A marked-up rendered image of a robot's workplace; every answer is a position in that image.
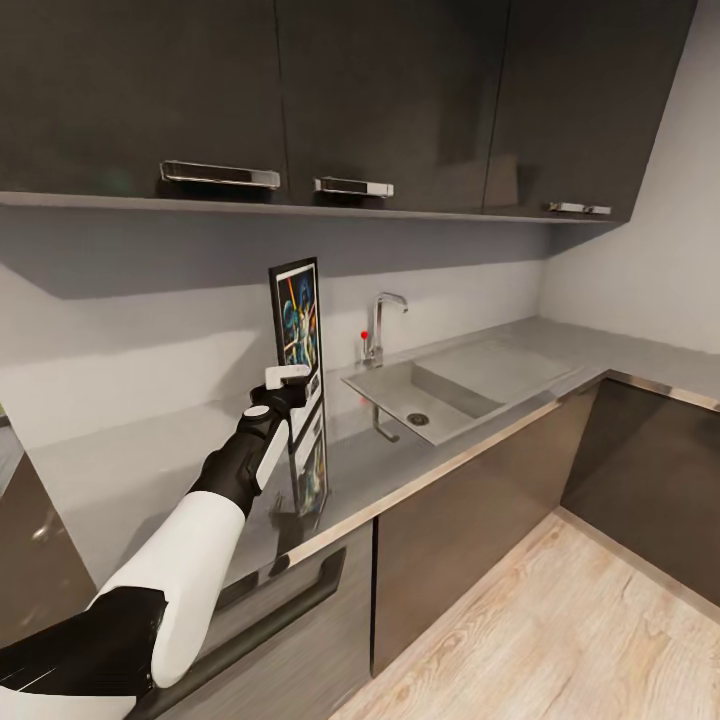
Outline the poster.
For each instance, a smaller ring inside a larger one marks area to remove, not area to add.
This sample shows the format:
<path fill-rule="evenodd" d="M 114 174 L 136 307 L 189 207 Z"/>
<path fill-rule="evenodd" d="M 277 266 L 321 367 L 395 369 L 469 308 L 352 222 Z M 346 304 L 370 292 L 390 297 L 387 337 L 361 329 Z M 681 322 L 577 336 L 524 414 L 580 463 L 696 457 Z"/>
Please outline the poster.
<path fill-rule="evenodd" d="M 278 364 L 305 364 L 311 369 L 306 377 L 281 380 L 284 384 L 301 382 L 306 394 L 306 408 L 287 410 L 289 455 L 324 395 L 317 261 L 318 257 L 309 257 L 268 268 Z"/>

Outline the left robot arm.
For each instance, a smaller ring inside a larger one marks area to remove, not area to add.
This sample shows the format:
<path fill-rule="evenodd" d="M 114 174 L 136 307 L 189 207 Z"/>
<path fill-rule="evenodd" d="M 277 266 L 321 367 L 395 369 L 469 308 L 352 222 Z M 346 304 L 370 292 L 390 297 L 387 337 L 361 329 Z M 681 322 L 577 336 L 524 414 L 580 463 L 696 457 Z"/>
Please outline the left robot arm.
<path fill-rule="evenodd" d="M 306 408 L 308 365 L 265 369 L 236 433 L 87 611 L 0 650 L 0 720 L 124 720 L 197 658 L 253 500 Z"/>

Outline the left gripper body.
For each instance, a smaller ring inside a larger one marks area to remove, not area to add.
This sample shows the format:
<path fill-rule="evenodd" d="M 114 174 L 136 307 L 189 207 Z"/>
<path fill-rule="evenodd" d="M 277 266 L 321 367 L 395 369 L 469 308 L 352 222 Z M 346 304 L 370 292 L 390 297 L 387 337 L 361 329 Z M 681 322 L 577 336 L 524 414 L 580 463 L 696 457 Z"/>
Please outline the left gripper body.
<path fill-rule="evenodd" d="M 304 392 L 304 384 L 301 382 L 297 384 L 285 384 L 280 389 L 268 390 L 266 387 L 255 387 L 252 390 L 253 400 L 262 401 L 267 397 L 276 397 L 283 401 L 287 410 L 292 408 L 306 408 L 306 394 Z"/>

